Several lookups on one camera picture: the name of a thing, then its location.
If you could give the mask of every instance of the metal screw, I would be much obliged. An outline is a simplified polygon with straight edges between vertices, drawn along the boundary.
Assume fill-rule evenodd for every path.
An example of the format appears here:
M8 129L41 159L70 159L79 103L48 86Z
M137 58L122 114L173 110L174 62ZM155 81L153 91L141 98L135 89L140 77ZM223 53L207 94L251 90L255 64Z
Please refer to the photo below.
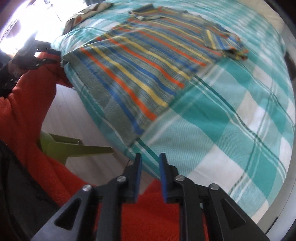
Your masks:
M218 184L216 184L216 183L212 183L212 184L210 184L210 189L212 189L212 190L219 190L219 186L218 186Z
M178 176L175 177L175 179L176 179L177 181L181 182L181 181L184 181L184 180L185 180L185 177L182 176L182 175L178 175Z
M126 177L125 177L125 176L119 176L119 177L117 178L117 181L118 181L118 182L125 182L125 181L126 181Z
M86 191L86 192L90 191L91 190L91 185L89 185L89 184L84 185L82 190Z

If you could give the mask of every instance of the folded clothing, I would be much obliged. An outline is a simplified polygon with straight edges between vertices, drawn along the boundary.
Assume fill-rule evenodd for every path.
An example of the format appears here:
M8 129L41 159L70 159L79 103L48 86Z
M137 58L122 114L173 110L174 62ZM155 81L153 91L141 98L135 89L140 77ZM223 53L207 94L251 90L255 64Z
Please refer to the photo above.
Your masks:
M127 146L202 68L226 56L247 57L238 36L187 11L149 4L131 13L63 56Z
M78 13L75 13L70 19L66 22L63 34L69 33L75 26L82 23L84 20L94 16L97 13L100 13L107 8L113 6L111 2L102 2L89 5L87 8L81 10Z

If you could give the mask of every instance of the orange fleece jacket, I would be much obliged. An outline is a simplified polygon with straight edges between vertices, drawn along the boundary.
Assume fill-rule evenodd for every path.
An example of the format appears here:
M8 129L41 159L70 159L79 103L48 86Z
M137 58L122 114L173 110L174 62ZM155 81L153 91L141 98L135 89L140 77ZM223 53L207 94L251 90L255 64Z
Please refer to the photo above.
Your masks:
M57 58L42 53L40 58ZM60 206L84 184L37 146L42 122L56 94L56 84L71 86L59 64L30 70L12 93L0 98L0 139L16 154L31 176ZM123 205L122 240L179 240L179 208L164 204L160 182L154 181L137 204Z

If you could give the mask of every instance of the yellow stripe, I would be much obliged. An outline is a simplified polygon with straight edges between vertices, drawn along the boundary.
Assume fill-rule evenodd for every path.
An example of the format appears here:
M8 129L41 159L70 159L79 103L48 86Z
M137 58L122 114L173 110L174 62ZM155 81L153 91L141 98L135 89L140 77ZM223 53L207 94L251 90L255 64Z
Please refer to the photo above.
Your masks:
M192 37L192 38L198 39L200 42L204 43L203 39L200 39L200 38L198 38L198 37L196 37L196 36L194 36L194 35L191 35L191 34L189 34L189 33L186 33L186 32L184 32L183 30L181 30L181 29L179 29L179 28L176 28L176 27L173 27L173 26L168 26L168 25L165 25L165 24L162 24L162 23L159 23L159 22L156 22L156 21L152 21L152 20L150 20L150 22L152 22L152 23L156 23L156 24L160 24L160 25L163 25L163 26L165 26L165 27L167 27L167 28L173 28L173 29L175 29L175 30L177 30L177 31L179 31L179 32L181 32L181 33L183 33L183 34L185 34L185 35L188 35L188 36L190 36L190 37Z
M224 32L224 31L218 29L216 26L211 26L211 27L212 27L213 29L215 29L218 33L221 33L221 34L226 35L227 37L229 37L228 35L229 35L230 33Z
M206 30L206 31L207 31L207 36L208 36L208 38L209 38L209 40L210 40L210 42L212 44L212 49L216 50L216 45L213 42L213 39L212 39L212 36L211 36L210 31L209 30Z
M172 20L174 20L174 21L177 21L177 22L180 22L180 23L183 23L183 24L189 25L189 26L191 26L191 27L197 28L198 30L201 30L201 28L198 28L197 26L194 26L194 25L189 24L189 23L185 23L185 22L183 22L183 21L181 21L181 20L177 20L177 19L175 19L175 18L170 18L170 17L167 17L167 16L165 16L165 18L169 18L169 19L172 19Z
M127 27L127 28L135 28L135 27L130 26L129 24L127 24L126 27ZM198 53L198 52L195 52L193 49L188 48L188 47L185 46L184 44L178 43L177 41L175 41L175 40L169 38L168 36L165 36L165 35L163 35L163 34L157 32L157 31L153 31L153 30L148 29L148 28L145 28L145 27L141 27L141 29L145 29L145 30L147 30L147 31L149 31L149 32L155 33L155 34L157 34L157 35L159 35L159 36L161 36L161 37L163 37L163 38L165 38L165 39L171 41L172 43L181 46L182 48L188 50L189 52L194 53L195 55L197 55L197 56L200 57L201 59L203 59L203 60L205 60L205 61L207 61L207 62L212 63L212 61L211 61L210 59L206 58L205 56L201 55L201 54Z
M104 34L105 36L107 36L108 38L111 38L111 36L107 33ZM138 50L142 51L145 54L149 54L155 58L157 58L158 60L160 60L161 62L165 63L168 67L170 67L173 71L175 71L177 74L182 75L185 79L190 80L191 77L189 77L186 73L184 73L182 70L179 70L176 66L170 64L168 61L166 61L165 59L163 59L162 57L160 57L159 55L150 52L149 50L143 48L142 46L138 45L137 43L132 42L131 40L129 40L128 38L122 36L122 35L117 35L114 36L115 38L121 38L124 39L126 42L128 42L129 44L133 45L135 48L137 48Z
M170 9L165 9L164 10L164 12L173 12L173 13L175 13L174 15L176 16L176 15L179 15L179 13L178 12L176 12L175 10L170 10ZM183 13L182 14L182 17L191 17L191 18L197 18L198 20L201 20L201 21L207 21L207 20L205 20L204 18L199 18L198 16L195 16L195 15L193 15L193 14L190 14L190 13Z
M180 13L179 12L176 12L176 10L170 10L169 8L165 7L165 9L163 10L163 12L172 12L174 13L174 15L179 15Z
M97 47L93 46L92 44L90 44L90 46L101 56L103 57L105 60L107 60L108 62L110 62L111 64L115 65L121 72L123 72L127 77L129 77L132 81L134 81L138 86L140 86L143 90L146 91L146 93L148 95L151 96L151 98L159 105L163 106L163 107L167 107L168 104L167 102L163 101L161 98L159 98L154 91L148 87L147 85L145 85L143 82L141 82L140 80L138 80L136 77L134 77L129 71L126 70L126 68L124 68L121 64L113 61L112 59L110 59L107 55L105 55L101 50L99 50Z
M159 13L158 11L157 11L157 9L152 9L152 10L149 10L149 11L147 11L147 12L134 12L134 11L132 11L133 13L136 13L136 14L139 14L139 15L141 15L141 14L147 14L147 13L151 13L151 12L155 12L155 13Z

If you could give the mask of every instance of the bed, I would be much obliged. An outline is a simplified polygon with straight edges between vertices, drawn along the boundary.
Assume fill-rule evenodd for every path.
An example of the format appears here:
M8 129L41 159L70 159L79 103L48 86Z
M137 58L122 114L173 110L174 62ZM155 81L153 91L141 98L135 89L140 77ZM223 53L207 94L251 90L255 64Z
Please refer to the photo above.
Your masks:
M187 10L238 35L248 60L223 58L203 68L169 107L127 144L114 127L120 113L102 108L70 63L65 73L103 135L125 156L141 153L144 169L159 177L158 156L195 183L217 183L255 222L285 180L295 128L293 89L284 42L265 17L234 0L113 0L114 5L58 37L62 55L85 45L148 3Z

